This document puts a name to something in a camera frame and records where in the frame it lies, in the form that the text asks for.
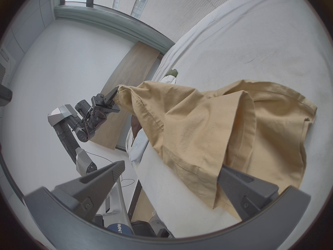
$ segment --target wooden board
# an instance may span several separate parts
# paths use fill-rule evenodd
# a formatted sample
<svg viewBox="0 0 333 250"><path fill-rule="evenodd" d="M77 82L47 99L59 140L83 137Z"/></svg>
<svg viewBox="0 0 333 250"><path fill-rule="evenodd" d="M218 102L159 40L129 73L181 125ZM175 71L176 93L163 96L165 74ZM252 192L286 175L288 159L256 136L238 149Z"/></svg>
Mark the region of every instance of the wooden board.
<svg viewBox="0 0 333 250"><path fill-rule="evenodd" d="M159 53L155 48L137 42L111 74L101 94L108 94L119 84L140 85L152 68ZM106 122L97 130L91 141L114 150L127 120L127 114L128 112L123 109L118 113L110 113Z"/></svg>

